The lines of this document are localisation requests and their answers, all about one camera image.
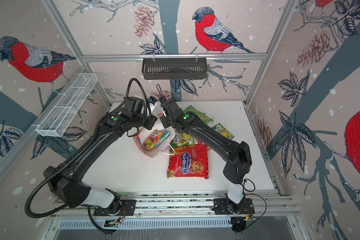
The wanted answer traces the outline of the red paper gift bag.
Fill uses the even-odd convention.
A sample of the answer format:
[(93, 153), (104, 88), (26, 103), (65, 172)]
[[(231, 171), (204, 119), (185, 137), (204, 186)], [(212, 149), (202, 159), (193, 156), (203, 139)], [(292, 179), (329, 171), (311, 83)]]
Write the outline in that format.
[(145, 128), (139, 130), (134, 137), (137, 147), (148, 157), (155, 158), (160, 154), (172, 156), (175, 154), (171, 141), (175, 138), (175, 130), (172, 127), (164, 127), (160, 117), (163, 111), (160, 103), (154, 97), (149, 98), (151, 113), (157, 118), (151, 130)]

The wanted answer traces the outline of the green yellow candy packet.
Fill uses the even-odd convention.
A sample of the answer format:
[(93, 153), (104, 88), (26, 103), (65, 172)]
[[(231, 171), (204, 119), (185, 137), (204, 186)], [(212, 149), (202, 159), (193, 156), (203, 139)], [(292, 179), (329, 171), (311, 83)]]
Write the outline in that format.
[(234, 135), (232, 135), (221, 123), (216, 124), (212, 129), (230, 140), (234, 138)]
[(197, 145), (197, 144), (198, 144), (198, 141), (196, 140), (196, 138), (194, 138), (186, 133), (178, 133), (178, 132), (175, 132), (175, 137), (170, 142), (170, 145), (173, 148), (180, 147), (180, 146)]

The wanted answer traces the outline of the green chips bag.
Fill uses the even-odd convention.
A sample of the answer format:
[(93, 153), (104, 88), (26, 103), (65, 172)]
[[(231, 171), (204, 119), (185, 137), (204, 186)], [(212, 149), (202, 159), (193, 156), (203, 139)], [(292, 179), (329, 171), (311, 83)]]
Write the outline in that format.
[(212, 118), (210, 118), (209, 116), (207, 116), (205, 113), (197, 110), (195, 107), (193, 107), (192, 105), (190, 105), (189, 107), (187, 107), (185, 110), (183, 110), (184, 113), (187, 112), (192, 112), (194, 114), (196, 114), (205, 124), (207, 125), (211, 125), (214, 120)]

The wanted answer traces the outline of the red snack bag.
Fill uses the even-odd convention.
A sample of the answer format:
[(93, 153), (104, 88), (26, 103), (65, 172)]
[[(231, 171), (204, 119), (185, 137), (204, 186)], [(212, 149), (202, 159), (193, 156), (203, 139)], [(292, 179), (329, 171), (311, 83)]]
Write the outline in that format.
[(174, 148), (167, 171), (168, 178), (209, 178), (206, 145), (179, 146)]

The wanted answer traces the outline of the orange candy snack packet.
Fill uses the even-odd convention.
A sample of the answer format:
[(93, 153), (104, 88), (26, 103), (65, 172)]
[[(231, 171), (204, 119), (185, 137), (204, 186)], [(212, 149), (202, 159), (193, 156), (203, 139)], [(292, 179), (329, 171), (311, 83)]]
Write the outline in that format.
[(207, 152), (208, 152), (209, 150), (211, 150), (211, 148), (210, 148), (206, 143), (202, 142), (201, 140), (195, 138), (195, 141), (196, 141), (197, 145), (205, 145), (205, 146), (206, 146), (206, 149), (207, 149)]

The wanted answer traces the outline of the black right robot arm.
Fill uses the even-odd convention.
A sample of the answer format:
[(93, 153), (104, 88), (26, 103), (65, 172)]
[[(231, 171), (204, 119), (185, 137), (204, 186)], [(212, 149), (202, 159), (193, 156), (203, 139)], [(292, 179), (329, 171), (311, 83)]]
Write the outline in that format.
[(179, 133), (197, 138), (226, 162), (223, 174), (230, 181), (227, 204), (239, 208), (245, 198), (244, 180), (252, 165), (249, 145), (224, 137), (196, 114), (183, 112), (173, 99), (161, 97), (159, 102), (164, 114), (160, 117), (164, 127), (172, 127)]

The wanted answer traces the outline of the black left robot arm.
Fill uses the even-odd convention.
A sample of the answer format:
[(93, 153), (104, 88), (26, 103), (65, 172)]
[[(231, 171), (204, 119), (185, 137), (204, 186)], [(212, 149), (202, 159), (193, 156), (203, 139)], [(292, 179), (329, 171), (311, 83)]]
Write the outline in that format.
[(58, 167), (48, 167), (44, 176), (53, 194), (68, 207), (94, 206), (116, 215), (122, 203), (120, 196), (109, 190), (100, 189), (83, 183), (86, 172), (101, 154), (115, 141), (132, 128), (152, 129), (157, 117), (148, 116), (157, 106), (157, 100), (150, 97), (144, 101), (135, 97), (127, 97), (119, 109), (104, 115), (93, 136), (71, 158)]

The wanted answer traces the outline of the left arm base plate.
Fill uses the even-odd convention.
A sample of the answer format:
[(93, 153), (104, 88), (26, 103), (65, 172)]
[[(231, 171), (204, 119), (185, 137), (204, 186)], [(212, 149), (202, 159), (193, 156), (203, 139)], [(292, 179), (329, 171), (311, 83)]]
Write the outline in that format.
[(108, 208), (101, 208), (96, 206), (94, 216), (133, 216), (136, 203), (136, 200), (114, 200)]

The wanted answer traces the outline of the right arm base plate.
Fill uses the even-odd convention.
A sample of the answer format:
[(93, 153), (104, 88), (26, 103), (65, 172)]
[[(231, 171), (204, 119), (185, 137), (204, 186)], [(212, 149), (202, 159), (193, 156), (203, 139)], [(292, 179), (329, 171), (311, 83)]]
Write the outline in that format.
[(254, 215), (253, 202), (249, 198), (243, 198), (239, 204), (230, 199), (214, 199), (212, 211), (216, 215)]

